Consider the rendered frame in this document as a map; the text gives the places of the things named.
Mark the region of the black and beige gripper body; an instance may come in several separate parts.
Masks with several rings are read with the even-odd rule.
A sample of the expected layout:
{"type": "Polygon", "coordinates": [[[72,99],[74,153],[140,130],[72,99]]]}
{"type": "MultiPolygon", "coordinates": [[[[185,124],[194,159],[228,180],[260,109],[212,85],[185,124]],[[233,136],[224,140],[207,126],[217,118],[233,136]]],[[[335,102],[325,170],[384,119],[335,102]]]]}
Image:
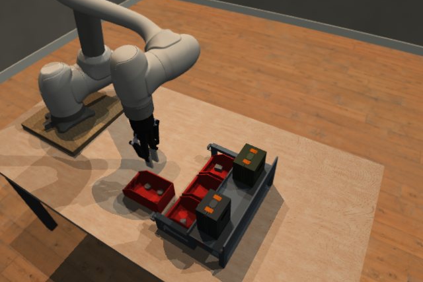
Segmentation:
{"type": "Polygon", "coordinates": [[[151,129],[155,123],[153,114],[151,114],[148,118],[144,120],[133,121],[129,119],[129,121],[130,121],[131,128],[134,131],[134,137],[135,137],[135,134],[137,134],[136,135],[137,139],[141,139],[141,140],[145,140],[143,136],[144,132],[147,132],[148,136],[150,136],[148,129],[151,129]]]}

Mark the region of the olive green tool case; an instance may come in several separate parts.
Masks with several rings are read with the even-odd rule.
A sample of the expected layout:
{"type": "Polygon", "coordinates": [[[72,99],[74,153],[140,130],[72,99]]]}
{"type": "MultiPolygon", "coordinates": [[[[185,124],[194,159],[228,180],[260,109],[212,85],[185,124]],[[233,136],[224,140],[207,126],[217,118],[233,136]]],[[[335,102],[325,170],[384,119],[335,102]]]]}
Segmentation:
{"type": "Polygon", "coordinates": [[[232,179],[253,187],[264,170],[266,153],[246,143],[233,161],[232,179]]]}

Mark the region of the grey metal shelf rack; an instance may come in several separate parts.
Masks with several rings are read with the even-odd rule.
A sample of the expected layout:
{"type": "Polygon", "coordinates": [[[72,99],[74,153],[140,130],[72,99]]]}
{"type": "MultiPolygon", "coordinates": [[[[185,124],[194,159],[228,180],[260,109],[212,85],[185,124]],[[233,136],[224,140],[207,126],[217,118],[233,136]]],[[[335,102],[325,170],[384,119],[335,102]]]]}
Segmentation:
{"type": "MultiPolygon", "coordinates": [[[[210,143],[207,150],[211,151],[211,156],[220,152],[235,159],[238,155],[238,153],[215,143],[210,143]]],[[[277,161],[278,157],[275,158],[272,165],[265,163],[264,170],[253,187],[232,179],[232,167],[216,189],[217,192],[231,198],[231,218],[217,240],[198,230],[196,220],[189,229],[186,229],[159,212],[152,212],[149,218],[156,222],[158,229],[187,247],[195,250],[199,246],[213,254],[219,258],[219,266],[225,268],[273,184],[277,161]]]]}

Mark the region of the black case with orange latches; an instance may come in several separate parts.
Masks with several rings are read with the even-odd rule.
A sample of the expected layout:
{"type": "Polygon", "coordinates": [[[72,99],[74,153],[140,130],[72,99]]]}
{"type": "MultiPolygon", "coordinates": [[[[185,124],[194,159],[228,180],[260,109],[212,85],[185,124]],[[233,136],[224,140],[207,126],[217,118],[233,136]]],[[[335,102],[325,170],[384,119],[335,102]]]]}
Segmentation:
{"type": "Polygon", "coordinates": [[[195,211],[198,230],[217,240],[231,218],[231,198],[210,188],[195,211]]]}

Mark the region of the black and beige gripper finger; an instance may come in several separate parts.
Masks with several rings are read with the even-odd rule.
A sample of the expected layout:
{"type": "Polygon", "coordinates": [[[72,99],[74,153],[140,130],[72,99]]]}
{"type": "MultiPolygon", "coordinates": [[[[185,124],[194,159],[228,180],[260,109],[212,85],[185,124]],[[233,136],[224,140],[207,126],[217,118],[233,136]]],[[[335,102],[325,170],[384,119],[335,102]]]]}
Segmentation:
{"type": "Polygon", "coordinates": [[[152,160],[154,160],[155,162],[159,162],[159,158],[158,158],[156,150],[158,150],[157,145],[159,144],[159,122],[160,121],[155,118],[154,120],[155,120],[155,123],[153,127],[149,129],[150,136],[148,136],[148,145],[149,145],[149,152],[150,152],[152,160]]]}
{"type": "Polygon", "coordinates": [[[145,159],[146,166],[153,168],[153,161],[151,155],[149,153],[149,146],[148,146],[148,133],[144,132],[143,136],[145,140],[137,139],[137,134],[133,141],[130,141],[129,144],[133,146],[134,150],[136,151],[138,157],[145,159]],[[139,142],[138,142],[139,140],[139,142]],[[140,145],[139,145],[140,143],[140,145]]]}

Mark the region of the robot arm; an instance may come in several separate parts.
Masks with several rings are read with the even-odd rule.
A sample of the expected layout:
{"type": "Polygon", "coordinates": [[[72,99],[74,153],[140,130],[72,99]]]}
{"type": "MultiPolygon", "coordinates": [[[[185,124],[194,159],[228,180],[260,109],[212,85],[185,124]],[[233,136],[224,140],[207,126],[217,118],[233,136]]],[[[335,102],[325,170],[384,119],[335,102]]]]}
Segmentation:
{"type": "Polygon", "coordinates": [[[57,1],[73,9],[81,48],[76,64],[52,62],[38,74],[40,94],[50,111],[42,124],[45,129],[56,126],[66,133],[93,117],[95,111],[83,104],[85,97],[110,84],[125,116],[144,120],[154,112],[152,94],[187,72],[200,56],[193,36],[163,30],[145,16],[107,0],[57,1]],[[145,53],[133,45],[110,50],[104,45],[101,19],[137,32],[145,41],[145,53]]]}

